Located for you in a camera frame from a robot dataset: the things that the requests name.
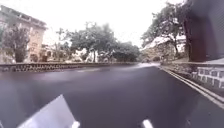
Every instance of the sky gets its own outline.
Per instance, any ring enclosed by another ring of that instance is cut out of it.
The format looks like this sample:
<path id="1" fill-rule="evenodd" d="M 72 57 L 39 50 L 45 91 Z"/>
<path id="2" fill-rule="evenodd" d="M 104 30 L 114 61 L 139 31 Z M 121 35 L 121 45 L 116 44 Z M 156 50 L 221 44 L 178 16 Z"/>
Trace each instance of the sky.
<path id="1" fill-rule="evenodd" d="M 167 0 L 0 0 L 13 8 L 47 23 L 45 44 L 54 44 L 59 28 L 70 31 L 84 29 L 85 23 L 108 23 L 115 37 L 141 46 L 141 35 L 152 22 L 152 13 L 159 12 Z M 183 0 L 168 0 L 178 3 Z"/>

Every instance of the apartment building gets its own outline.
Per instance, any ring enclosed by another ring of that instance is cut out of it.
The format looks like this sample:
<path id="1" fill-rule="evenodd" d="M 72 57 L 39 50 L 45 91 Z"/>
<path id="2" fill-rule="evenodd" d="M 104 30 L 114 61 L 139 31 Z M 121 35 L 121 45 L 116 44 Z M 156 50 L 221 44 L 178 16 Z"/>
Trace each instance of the apartment building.
<path id="1" fill-rule="evenodd" d="M 28 60 L 32 61 L 33 55 L 39 58 L 46 23 L 24 13 L 0 5 L 0 28 L 8 25 L 17 25 L 29 30 L 30 42 L 28 43 Z"/>

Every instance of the fence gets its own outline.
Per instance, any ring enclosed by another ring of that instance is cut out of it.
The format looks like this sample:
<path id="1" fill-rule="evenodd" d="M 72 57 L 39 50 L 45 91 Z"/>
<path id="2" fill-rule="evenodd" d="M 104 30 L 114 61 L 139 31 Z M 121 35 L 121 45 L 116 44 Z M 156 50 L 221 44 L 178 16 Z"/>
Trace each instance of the fence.
<path id="1" fill-rule="evenodd" d="M 0 72 L 41 72 L 59 71 L 65 69 L 75 69 L 83 67 L 103 67 L 118 65 L 133 65 L 132 62 L 124 63 L 17 63 L 0 64 Z"/>

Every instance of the road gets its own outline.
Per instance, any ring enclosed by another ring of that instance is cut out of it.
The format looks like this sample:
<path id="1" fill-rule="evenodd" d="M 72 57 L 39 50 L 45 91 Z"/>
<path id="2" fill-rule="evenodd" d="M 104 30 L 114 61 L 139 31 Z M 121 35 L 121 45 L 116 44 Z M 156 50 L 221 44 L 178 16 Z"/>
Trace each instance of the road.
<path id="1" fill-rule="evenodd" d="M 82 128 L 223 128 L 224 111 L 146 65 L 0 74 L 0 121 L 15 128 L 63 94 Z"/>

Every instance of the guardrail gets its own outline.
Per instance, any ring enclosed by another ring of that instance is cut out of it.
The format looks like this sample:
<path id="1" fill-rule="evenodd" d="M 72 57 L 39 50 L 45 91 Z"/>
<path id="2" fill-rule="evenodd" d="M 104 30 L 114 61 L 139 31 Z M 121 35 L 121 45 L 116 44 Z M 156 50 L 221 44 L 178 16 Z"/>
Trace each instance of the guardrail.
<path id="1" fill-rule="evenodd" d="M 168 70 L 188 75 L 194 80 L 224 91 L 224 64 L 168 62 L 161 65 Z"/>
<path id="2" fill-rule="evenodd" d="M 65 69 L 75 69 L 83 67 L 102 67 L 116 65 L 133 65 L 133 62 L 123 63 L 16 63 L 0 64 L 0 72 L 41 72 L 60 71 Z"/>

